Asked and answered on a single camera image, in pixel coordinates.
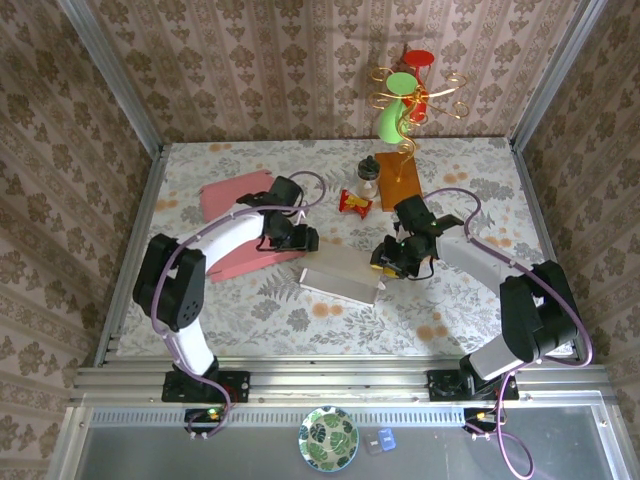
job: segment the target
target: purple cable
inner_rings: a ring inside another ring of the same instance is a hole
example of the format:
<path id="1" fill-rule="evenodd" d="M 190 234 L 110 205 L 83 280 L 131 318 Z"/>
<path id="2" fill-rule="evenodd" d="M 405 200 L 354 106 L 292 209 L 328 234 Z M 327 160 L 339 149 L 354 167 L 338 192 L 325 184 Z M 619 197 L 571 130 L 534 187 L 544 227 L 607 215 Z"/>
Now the purple cable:
<path id="1" fill-rule="evenodd" d="M 167 279 L 167 276 L 169 275 L 169 270 L 171 270 L 171 266 L 175 263 L 176 259 L 178 258 L 180 253 L 185 248 L 187 248 L 192 243 L 200 240 L 202 237 L 204 237 L 205 235 L 209 234 L 210 232 L 212 232 L 216 228 L 220 227 L 221 225 L 224 225 L 225 223 L 230 222 L 234 218 L 240 217 L 242 215 L 248 215 L 250 213 L 264 212 L 264 211 L 274 211 L 274 210 L 275 211 L 284 211 L 284 212 L 301 212 L 301 211 L 307 211 L 311 207 L 314 207 L 314 206 L 318 205 L 324 199 L 324 196 L 325 196 L 325 194 L 327 192 L 327 185 L 326 185 L 324 179 L 320 175 L 318 175 L 317 173 L 314 173 L 314 172 L 306 171 L 306 170 L 300 171 L 300 172 L 295 172 L 289 178 L 293 178 L 293 177 L 296 177 L 298 175 L 303 175 L 303 174 L 311 175 L 313 177 L 316 177 L 320 181 L 320 186 L 322 187 L 322 192 L 320 193 L 320 197 L 315 202 L 310 203 L 309 205 L 304 205 L 304 206 L 299 206 L 299 207 L 283 207 L 283 206 L 279 206 L 279 205 L 265 205 L 265 206 L 261 206 L 261 207 L 250 207 L 250 208 L 245 208 L 244 210 L 240 210 L 238 212 L 229 214 L 229 215 L 227 215 L 225 217 L 222 217 L 222 218 L 214 221 L 213 223 L 210 223 L 209 225 L 206 225 L 198 233 L 196 233 L 195 235 L 192 235 L 187 240 L 185 240 L 183 243 L 178 245 L 178 248 L 176 248 L 173 251 L 173 253 L 169 257 L 169 259 L 167 260 L 167 263 L 165 263 L 164 268 L 162 269 L 162 272 L 160 273 L 160 278 L 158 278 L 158 284 L 156 285 L 156 289 L 155 289 L 155 291 L 153 293 L 153 300 L 151 301 L 151 326 L 152 326 L 153 330 L 158 335 L 160 335 L 162 337 L 165 345 L 167 346 L 167 349 L 169 350 L 169 353 L 171 353 L 171 356 L 173 357 L 173 359 L 179 363 L 178 366 L 180 367 L 180 369 L 184 373 L 189 375 L 194 380 L 197 380 L 199 382 L 202 382 L 202 383 L 205 383 L 207 385 L 212 386 L 213 388 L 215 388 L 216 390 L 218 390 L 222 394 L 222 396 L 224 397 L 224 400 L 225 400 L 225 414 L 221 416 L 221 419 L 220 419 L 220 422 L 218 423 L 218 426 L 215 427 L 214 429 L 212 429 L 211 432 L 208 433 L 207 438 L 210 437 L 210 436 L 215 435 L 216 433 L 218 433 L 220 431 L 220 429 L 222 428 L 222 426 L 224 425 L 224 423 L 226 421 L 226 418 L 227 418 L 226 414 L 231 409 L 231 398 L 229 397 L 229 394 L 227 393 L 227 391 L 219 383 L 214 382 L 213 380 L 209 380 L 208 378 L 204 378 L 201 375 L 198 375 L 198 374 L 190 371 L 187 368 L 187 366 L 184 365 L 184 363 L 181 361 L 180 355 L 178 354 L 176 349 L 169 342 L 168 336 L 167 336 L 168 331 L 166 329 L 164 329 L 159 324 L 160 321 L 158 320 L 158 304 L 160 302 L 160 294 L 162 292 L 162 288 L 164 287 L 164 283 L 165 283 L 165 281 Z"/>
<path id="2" fill-rule="evenodd" d="M 435 190 L 435 191 L 425 195 L 424 199 L 427 200 L 428 198 L 430 198 L 430 197 L 432 197 L 434 195 L 437 195 L 437 194 L 440 194 L 440 193 L 444 193 L 444 192 L 464 193 L 466 195 L 471 196 L 476 201 L 476 209 L 471 213 L 471 215 L 469 215 L 469 217 L 467 217 L 467 219 L 464 222 L 464 233 L 465 233 L 465 236 L 469 239 L 469 241 L 473 245 L 478 247 L 483 252 L 486 252 L 489 255 L 492 255 L 493 257 L 497 258 L 498 260 L 500 260 L 502 262 L 505 262 L 505 263 L 507 263 L 509 265 L 512 265 L 514 268 L 516 268 L 520 272 L 524 273 L 527 277 L 529 277 L 532 281 L 534 281 L 537 285 L 539 285 L 545 292 L 547 292 L 556 302 L 558 302 L 558 304 L 562 307 L 562 309 L 565 312 L 567 312 L 567 314 L 571 317 L 571 320 L 575 324 L 580 336 L 582 337 L 582 340 L 584 341 L 585 347 L 587 349 L 585 358 L 581 362 L 580 361 L 574 362 L 574 361 L 570 361 L 570 360 L 554 358 L 554 357 L 551 357 L 551 356 L 548 356 L 548 355 L 545 355 L 543 358 L 545 360 L 551 360 L 553 362 L 560 363 L 562 365 L 568 365 L 568 366 L 573 366 L 573 367 L 584 367 L 584 366 L 588 365 L 589 363 L 591 363 L 591 360 L 593 359 L 593 344 L 591 343 L 591 338 L 589 338 L 589 334 L 587 333 L 586 328 L 582 324 L 582 321 L 580 320 L 580 317 L 578 317 L 578 314 L 573 310 L 573 308 L 571 308 L 571 306 L 567 303 L 567 301 L 564 298 L 562 298 L 562 296 L 560 296 L 560 294 L 558 292 L 556 292 L 553 288 L 551 288 L 545 281 L 543 281 L 535 273 L 533 273 L 532 271 L 530 271 L 529 269 L 527 269 L 523 265 L 520 265 L 518 262 L 513 262 L 512 259 L 510 259 L 509 257 L 507 257 L 507 256 L 501 254 L 500 252 L 494 250 L 493 248 L 487 247 L 486 245 L 482 244 L 481 242 L 479 242 L 478 240 L 476 240 L 473 237 L 473 235 L 471 234 L 470 224 L 471 224 L 471 220 L 478 213 L 480 213 L 480 210 L 482 209 L 482 203 L 480 201 L 480 198 L 478 198 L 478 196 L 475 193 L 470 192 L 469 190 L 465 190 L 464 188 L 447 187 L 447 188 L 441 188 L 439 190 Z M 500 386 L 500 393 L 498 394 L 498 399 L 496 401 L 496 406 L 495 406 L 496 418 L 498 419 L 498 422 L 496 423 L 496 430 L 494 432 L 496 434 L 497 438 L 498 438 L 498 445 L 499 445 L 500 453 L 502 455 L 502 458 L 503 458 L 504 462 L 507 464 L 507 467 L 509 468 L 511 473 L 516 478 L 519 478 L 521 480 L 529 480 L 531 477 L 533 477 L 533 474 L 535 472 L 535 466 L 534 466 L 534 463 L 533 463 L 533 457 L 531 456 L 531 452 L 529 451 L 529 449 L 526 447 L 526 445 L 524 444 L 524 442 L 522 440 L 520 440 L 515 435 L 512 435 L 510 433 L 506 433 L 506 432 L 502 431 L 502 426 L 500 425 L 500 413 L 501 413 L 502 408 L 503 408 L 504 393 L 506 391 L 506 387 L 507 387 L 507 383 L 509 381 L 509 378 L 511 377 L 511 375 L 515 375 L 515 373 L 520 368 L 523 368 L 525 366 L 528 366 L 528 365 L 523 365 L 523 366 L 520 366 L 520 367 L 518 367 L 516 369 L 513 369 L 513 370 L 507 372 L 505 374 L 503 380 L 502 380 L 502 385 Z M 471 428 L 472 430 L 474 430 L 474 431 L 480 431 L 480 433 L 484 434 L 484 432 L 482 430 L 476 428 L 475 426 L 473 426 L 471 424 L 467 423 L 467 426 L 469 428 Z M 511 461 L 509 460 L 507 452 L 506 452 L 506 450 L 504 448 L 504 438 L 509 438 L 509 439 L 513 440 L 514 442 L 516 442 L 518 445 L 520 445 L 520 447 L 526 453 L 527 458 L 529 460 L 529 471 L 526 474 L 522 475 L 522 474 L 518 473 L 516 471 L 516 469 L 513 467 L 513 465 L 511 464 Z"/>

